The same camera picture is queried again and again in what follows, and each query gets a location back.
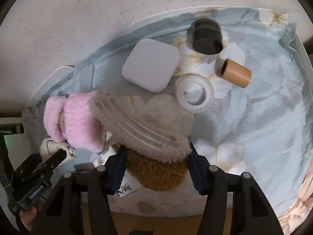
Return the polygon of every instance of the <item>black cylindrical container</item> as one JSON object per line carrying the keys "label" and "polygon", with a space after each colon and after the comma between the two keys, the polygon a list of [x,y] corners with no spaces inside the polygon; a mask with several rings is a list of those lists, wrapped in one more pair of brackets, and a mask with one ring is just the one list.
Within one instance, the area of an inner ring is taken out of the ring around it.
{"label": "black cylindrical container", "polygon": [[192,47],[205,55],[215,55],[223,50],[220,25],[208,18],[201,18],[192,25]]}

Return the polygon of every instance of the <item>human hand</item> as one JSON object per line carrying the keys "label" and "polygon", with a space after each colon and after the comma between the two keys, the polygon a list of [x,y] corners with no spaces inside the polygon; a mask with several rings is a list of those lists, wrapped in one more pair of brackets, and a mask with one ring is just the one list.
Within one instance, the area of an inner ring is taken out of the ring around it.
{"label": "human hand", "polygon": [[35,206],[32,206],[31,209],[29,210],[20,212],[21,221],[28,231],[32,230],[32,223],[36,216],[37,216],[37,209],[35,208]]}

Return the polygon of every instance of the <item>plastic ring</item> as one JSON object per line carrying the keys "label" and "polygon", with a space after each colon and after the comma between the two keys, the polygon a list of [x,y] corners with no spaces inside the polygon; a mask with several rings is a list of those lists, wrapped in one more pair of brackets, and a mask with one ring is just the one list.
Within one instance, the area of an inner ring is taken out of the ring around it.
{"label": "plastic ring", "polygon": [[[186,88],[191,84],[198,84],[204,89],[205,100],[200,105],[191,105],[184,96]],[[207,110],[212,104],[214,97],[215,94],[212,84],[206,78],[201,76],[189,76],[183,79],[176,88],[176,98],[178,103],[184,110],[192,113],[199,113]]]}

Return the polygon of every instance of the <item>bedsheet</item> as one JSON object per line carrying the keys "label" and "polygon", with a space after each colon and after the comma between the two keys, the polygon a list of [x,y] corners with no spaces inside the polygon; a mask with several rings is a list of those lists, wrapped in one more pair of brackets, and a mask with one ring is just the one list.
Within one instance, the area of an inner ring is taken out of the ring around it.
{"label": "bedsheet", "polygon": [[[216,56],[190,48],[188,29],[202,17],[221,25],[224,49]],[[210,164],[234,174],[250,172],[280,216],[297,199],[312,156],[312,92],[297,52],[289,47],[295,26],[293,16],[272,10],[214,7],[166,18],[118,37],[82,61],[74,77],[59,82],[34,108],[23,110],[29,144],[38,147],[44,137],[42,110],[49,96],[110,88],[131,112],[148,114],[159,126],[189,137]],[[133,85],[121,74],[142,38],[155,38],[181,52],[174,76],[158,94]],[[216,76],[218,61],[226,58],[252,71],[247,88]],[[206,77],[216,97],[208,110],[196,115],[181,110],[174,98],[175,84],[191,73]],[[90,161],[85,150],[78,150],[77,156],[75,165]],[[56,179],[73,168],[73,163],[61,165]],[[205,201],[194,190],[189,174],[174,191],[140,188],[122,198],[109,197],[112,211],[150,217],[199,215]]]}

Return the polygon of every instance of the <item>pink fuzzy headband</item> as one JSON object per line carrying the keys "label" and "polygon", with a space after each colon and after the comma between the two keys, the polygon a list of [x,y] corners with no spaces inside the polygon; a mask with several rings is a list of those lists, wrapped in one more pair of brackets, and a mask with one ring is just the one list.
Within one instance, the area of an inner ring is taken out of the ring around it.
{"label": "pink fuzzy headband", "polygon": [[[96,92],[73,93],[68,99],[52,96],[47,100],[43,123],[49,136],[55,141],[67,140],[74,148],[83,148],[90,152],[101,152],[102,125],[94,118],[88,105]],[[63,111],[65,132],[59,127],[60,114]]]}
{"label": "pink fuzzy headband", "polygon": [[55,142],[62,142],[66,140],[59,127],[60,115],[64,109],[65,102],[65,96],[51,96],[47,100],[44,108],[43,124],[48,135]]}

